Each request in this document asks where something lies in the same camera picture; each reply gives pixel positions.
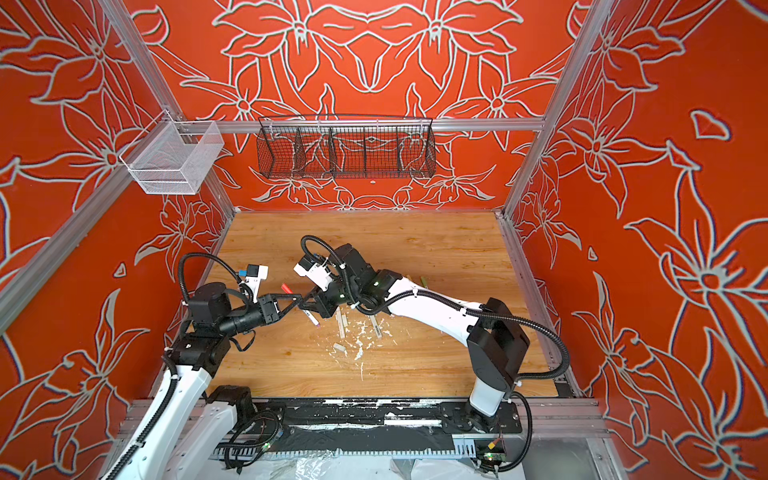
black wire mesh basket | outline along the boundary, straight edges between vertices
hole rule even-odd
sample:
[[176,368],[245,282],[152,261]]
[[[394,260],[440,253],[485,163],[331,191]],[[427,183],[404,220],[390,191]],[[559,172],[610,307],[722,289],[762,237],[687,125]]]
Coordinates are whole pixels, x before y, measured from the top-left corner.
[[429,178],[432,119],[369,115],[262,117],[259,173],[266,178]]

plastic sheet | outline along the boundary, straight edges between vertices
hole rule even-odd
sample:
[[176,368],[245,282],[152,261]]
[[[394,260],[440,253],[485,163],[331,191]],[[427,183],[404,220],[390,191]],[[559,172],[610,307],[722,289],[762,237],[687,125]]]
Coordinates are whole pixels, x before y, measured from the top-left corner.
[[[395,473],[385,456],[340,456],[331,452],[291,460],[258,461],[243,469],[223,470],[221,462],[210,461],[197,476],[210,480],[403,480]],[[416,460],[411,480],[483,480],[493,474],[480,474],[456,460]],[[501,473],[499,480],[525,480],[522,468]]]

white robotic arm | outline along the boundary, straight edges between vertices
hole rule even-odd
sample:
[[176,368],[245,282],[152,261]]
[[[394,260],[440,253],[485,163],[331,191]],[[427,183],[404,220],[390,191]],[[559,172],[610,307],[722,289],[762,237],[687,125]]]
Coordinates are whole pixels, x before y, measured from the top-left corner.
[[308,310],[329,318],[338,305],[345,303],[354,307],[362,305],[368,310],[386,305],[387,313],[413,318],[449,334],[468,347],[477,375],[469,404],[485,417],[495,415],[499,403],[511,393],[529,344],[528,337],[517,323],[498,322],[498,325],[489,328],[490,332],[479,324],[478,313],[482,310],[489,311],[490,315],[507,314],[511,319],[503,303],[492,299],[498,304],[497,308],[503,309],[494,311],[488,305],[440,295],[398,273],[374,271],[349,244],[331,250],[324,242],[315,239],[311,237],[312,241],[326,247],[331,257],[335,257],[332,263],[339,266],[337,270],[341,275],[332,274],[326,259],[310,256],[303,240],[302,246],[307,254],[294,271],[317,285],[308,296],[313,303],[304,304]]
[[[249,265],[247,270],[241,270],[243,279],[240,281],[248,286],[252,298],[255,299],[258,295],[259,284],[261,280],[266,279],[266,274],[266,266]],[[185,300],[187,305],[190,305],[193,319],[196,308],[201,308],[204,312],[209,310],[205,313],[218,314],[214,323],[222,332],[242,332],[241,323],[234,323],[226,317],[229,300],[225,301],[225,296],[218,294],[221,288],[217,290],[205,287],[198,289],[192,300]],[[265,317],[264,309],[257,303],[253,303],[245,311],[251,317],[259,317],[262,320]],[[196,333],[204,331],[206,327],[212,329],[212,325],[202,322],[203,317],[204,315],[198,314],[197,320],[200,323],[195,323]],[[196,333],[187,335],[185,331],[180,331],[180,339],[172,349],[167,349],[168,357],[165,360],[170,368],[165,371],[157,395],[131,440],[118,460],[107,470],[104,480],[196,478],[217,444],[237,424],[238,413],[246,418],[252,413],[250,390],[246,387],[219,387],[205,405],[202,416],[177,445],[192,409],[210,385],[230,345],[227,333],[215,336],[201,336]],[[247,390],[245,400],[238,398],[238,395],[243,396],[243,390]]]

floor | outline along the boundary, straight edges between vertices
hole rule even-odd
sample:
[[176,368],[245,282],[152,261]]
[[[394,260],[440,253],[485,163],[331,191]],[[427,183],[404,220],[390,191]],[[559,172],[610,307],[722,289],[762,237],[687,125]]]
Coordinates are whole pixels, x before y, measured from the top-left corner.
[[[394,270],[417,283],[423,276],[429,289],[462,300],[482,303],[493,296],[512,313],[528,315],[493,213],[244,213],[235,217],[220,257],[235,270],[248,263],[267,265],[262,295],[280,292],[282,283],[306,293],[313,285],[293,266],[303,255],[300,239],[308,233],[334,247],[351,243],[377,270]],[[233,286],[218,265],[208,281]],[[249,350],[230,350],[210,389],[249,386],[254,397],[468,396],[472,391],[475,375],[467,349],[452,337],[413,319],[380,313],[379,339],[367,318],[348,307],[344,311],[344,339],[336,319],[321,319],[315,327],[296,310],[259,328]],[[538,337],[531,330],[527,334],[531,346],[521,371],[546,370]],[[334,343],[346,352],[334,349]],[[528,380],[517,390],[557,396],[551,380]]]

robotic arm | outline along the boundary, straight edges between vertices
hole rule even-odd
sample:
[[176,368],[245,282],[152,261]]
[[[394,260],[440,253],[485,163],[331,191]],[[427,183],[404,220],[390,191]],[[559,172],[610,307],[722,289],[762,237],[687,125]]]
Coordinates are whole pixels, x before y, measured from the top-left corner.
[[[308,242],[326,249],[328,257],[312,253],[307,247]],[[484,304],[465,302],[421,288],[399,273],[374,270],[349,244],[333,249],[320,238],[307,235],[302,238],[301,247],[304,257],[294,270],[316,284],[306,298],[272,293],[257,296],[260,281],[266,279],[265,266],[249,265],[240,271],[244,276],[241,278],[229,265],[209,253],[188,253],[181,258],[177,278],[190,320],[182,323],[179,339],[166,349],[163,361],[168,370],[157,397],[104,480],[194,478],[227,432],[235,431],[234,439],[251,428],[254,419],[268,418],[268,411],[256,412],[247,387],[220,386],[208,398],[197,424],[182,443],[174,447],[184,423],[216,375],[230,344],[243,351],[253,343],[251,340],[242,348],[233,336],[275,323],[295,306],[317,312],[323,318],[330,318],[336,308],[344,304],[366,315],[384,312],[408,316],[458,340],[468,348],[477,376],[463,417],[456,423],[464,432],[472,427],[490,432],[496,423],[499,403],[510,396],[520,397],[530,415],[525,398],[513,391],[518,380],[552,379],[568,369],[568,350],[560,338],[546,327],[511,315],[500,300],[491,298]],[[190,257],[205,257],[221,264],[236,280],[238,290],[214,282],[201,286],[191,296],[184,283],[184,263]],[[233,309],[230,296],[240,298],[243,306]],[[279,300],[291,300],[291,304],[281,310]],[[190,323],[194,325],[194,331],[188,333]],[[521,325],[543,333],[560,349],[562,363],[558,368],[549,372],[519,372],[530,345]],[[271,436],[256,444],[261,447],[261,452],[282,435],[280,422],[273,421],[275,428]],[[531,428],[527,435],[526,445],[530,445]],[[496,471],[514,468],[526,451],[527,446],[517,460],[502,468],[497,466]]]
[[[206,257],[220,263],[235,278],[239,290],[214,282],[201,286],[191,296],[184,283],[184,264],[191,257]],[[244,430],[257,417],[250,389],[220,386],[208,397],[203,415],[176,446],[184,424],[216,375],[230,344],[242,351],[253,342],[242,348],[232,337],[275,323],[301,299],[299,295],[257,296],[260,281],[266,279],[266,266],[249,265],[240,273],[244,278],[208,253],[188,253],[181,258],[178,279],[190,320],[180,326],[178,340],[166,349],[163,361],[168,369],[157,396],[104,480],[195,478],[227,432]],[[233,309],[230,296],[241,298],[243,305]],[[292,303],[280,310],[278,300]],[[190,323],[194,331],[188,333]],[[274,432],[275,437],[282,434],[279,427]]]
[[[328,258],[310,252],[308,242],[325,248]],[[568,350],[550,329],[528,319],[513,316],[500,300],[485,304],[465,302],[422,288],[391,270],[374,270],[351,245],[333,249],[318,237],[302,238],[304,257],[294,267],[316,287],[301,308],[333,315],[339,305],[348,304],[366,315],[378,312],[407,316],[448,333],[469,350],[477,378],[468,402],[472,423],[480,429],[490,426],[499,403],[509,398],[518,379],[552,379],[568,368]],[[337,272],[331,272],[333,266]],[[550,372],[520,373],[530,341],[520,325],[529,326],[550,338],[561,350],[562,364]]]

